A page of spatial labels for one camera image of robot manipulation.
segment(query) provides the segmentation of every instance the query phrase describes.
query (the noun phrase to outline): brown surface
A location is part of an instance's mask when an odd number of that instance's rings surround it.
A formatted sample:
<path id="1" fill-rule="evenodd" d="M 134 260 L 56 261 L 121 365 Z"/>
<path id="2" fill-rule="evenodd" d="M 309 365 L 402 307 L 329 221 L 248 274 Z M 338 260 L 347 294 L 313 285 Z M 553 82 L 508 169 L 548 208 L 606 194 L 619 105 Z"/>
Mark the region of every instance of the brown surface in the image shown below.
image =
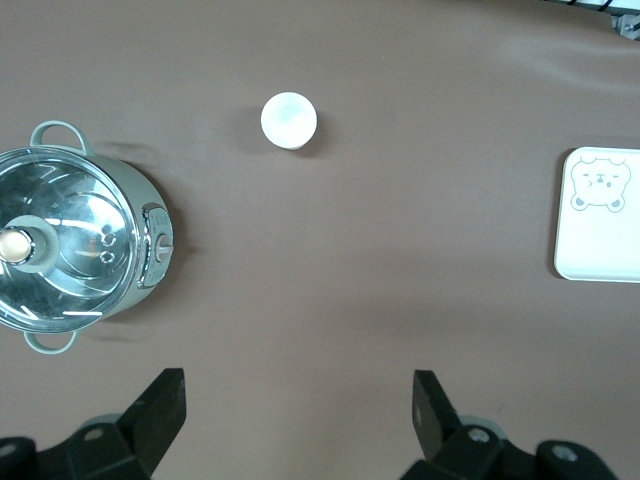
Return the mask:
<path id="1" fill-rule="evenodd" d="M 637 285 L 552 267 L 559 172 L 638 148 L 640 45 L 534 0 L 5 2 L 0 146 L 75 123 L 158 184 L 177 251 L 68 353 L 0 333 L 0 432 L 52 445 L 167 366 L 187 423 L 162 479 L 395 479 L 411 376 L 516 445 L 640 472 Z M 279 150 L 259 113 L 319 112 Z"/>

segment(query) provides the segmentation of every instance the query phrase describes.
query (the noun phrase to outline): cartoon bear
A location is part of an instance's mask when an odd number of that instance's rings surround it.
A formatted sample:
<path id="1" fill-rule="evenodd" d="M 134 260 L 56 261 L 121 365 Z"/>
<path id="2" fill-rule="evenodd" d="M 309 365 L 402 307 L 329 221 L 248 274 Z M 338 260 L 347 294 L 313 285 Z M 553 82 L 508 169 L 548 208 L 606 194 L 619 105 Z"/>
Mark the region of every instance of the cartoon bear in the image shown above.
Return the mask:
<path id="1" fill-rule="evenodd" d="M 582 211 L 589 205 L 606 205 L 615 213 L 624 208 L 622 194 L 631 179 L 631 170 L 624 160 L 581 157 L 571 170 L 571 179 L 576 191 L 571 198 L 573 208 Z"/>

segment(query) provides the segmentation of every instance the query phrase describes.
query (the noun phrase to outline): small white bowl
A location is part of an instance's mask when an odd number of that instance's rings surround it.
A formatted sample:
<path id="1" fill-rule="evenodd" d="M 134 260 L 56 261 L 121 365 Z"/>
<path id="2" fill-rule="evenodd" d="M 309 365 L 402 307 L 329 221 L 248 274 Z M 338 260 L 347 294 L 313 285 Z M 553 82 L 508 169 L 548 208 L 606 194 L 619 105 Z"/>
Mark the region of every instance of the small white bowl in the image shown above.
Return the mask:
<path id="1" fill-rule="evenodd" d="M 318 116 L 305 97 L 299 93 L 283 92 L 265 104 L 260 123 L 272 143 L 287 150 L 297 150 L 313 137 Z"/>

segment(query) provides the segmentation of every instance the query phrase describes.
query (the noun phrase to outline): pot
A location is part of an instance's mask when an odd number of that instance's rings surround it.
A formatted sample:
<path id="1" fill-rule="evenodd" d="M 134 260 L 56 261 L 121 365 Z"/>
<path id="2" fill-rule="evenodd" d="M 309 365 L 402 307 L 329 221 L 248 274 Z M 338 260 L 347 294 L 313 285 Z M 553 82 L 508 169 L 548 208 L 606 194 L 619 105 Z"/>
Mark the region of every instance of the pot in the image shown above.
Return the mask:
<path id="1" fill-rule="evenodd" d="M 54 126 L 80 148 L 43 144 Z M 151 182 L 58 120 L 38 125 L 29 147 L 0 155 L 0 228 L 0 322 L 45 354 L 149 295 L 173 253 L 171 219 Z M 65 332 L 62 348 L 37 338 Z"/>

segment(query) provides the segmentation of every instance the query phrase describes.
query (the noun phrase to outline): glass lid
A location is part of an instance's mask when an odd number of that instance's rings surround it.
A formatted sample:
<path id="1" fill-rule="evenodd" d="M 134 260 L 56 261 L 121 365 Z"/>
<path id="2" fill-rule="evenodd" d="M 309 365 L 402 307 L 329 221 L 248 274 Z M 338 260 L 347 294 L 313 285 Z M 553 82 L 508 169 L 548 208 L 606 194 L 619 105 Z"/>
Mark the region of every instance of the glass lid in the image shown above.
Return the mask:
<path id="1" fill-rule="evenodd" d="M 85 327 L 129 288 L 139 238 L 101 169 L 53 147 L 0 156 L 0 320 L 36 333 Z"/>

